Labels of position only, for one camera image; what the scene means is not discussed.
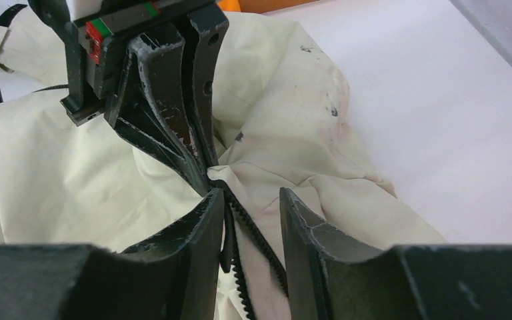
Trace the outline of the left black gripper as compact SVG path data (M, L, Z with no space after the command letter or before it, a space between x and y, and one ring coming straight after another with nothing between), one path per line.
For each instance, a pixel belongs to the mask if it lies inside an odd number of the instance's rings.
M216 1L29 6L65 45L69 93L61 102L72 122L80 126L106 106L105 118L122 139L206 196L209 184L199 156L206 168L217 164L213 80L229 26ZM179 22L184 38L175 28Z

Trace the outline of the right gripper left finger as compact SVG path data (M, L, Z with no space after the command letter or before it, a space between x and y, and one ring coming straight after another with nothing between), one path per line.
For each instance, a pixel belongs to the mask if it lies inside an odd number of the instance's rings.
M0 319L212 319L220 189L122 253L92 245L0 245Z

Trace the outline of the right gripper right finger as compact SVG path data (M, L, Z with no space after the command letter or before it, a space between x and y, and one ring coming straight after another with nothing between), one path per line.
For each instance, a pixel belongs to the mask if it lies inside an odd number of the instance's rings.
M512 245L383 251L279 195L293 319L512 319Z

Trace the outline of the beige zip jacket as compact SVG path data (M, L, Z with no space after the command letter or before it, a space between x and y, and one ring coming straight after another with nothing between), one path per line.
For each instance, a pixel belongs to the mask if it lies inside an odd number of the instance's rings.
M347 121L346 78L295 21L228 13L213 85L224 182L284 258L279 190L379 249L443 243L398 200ZM46 90L0 103L0 244L94 243L121 251L188 213L201 198L178 174L102 119L80 127L60 100L63 43L26 7L0 26L0 68Z

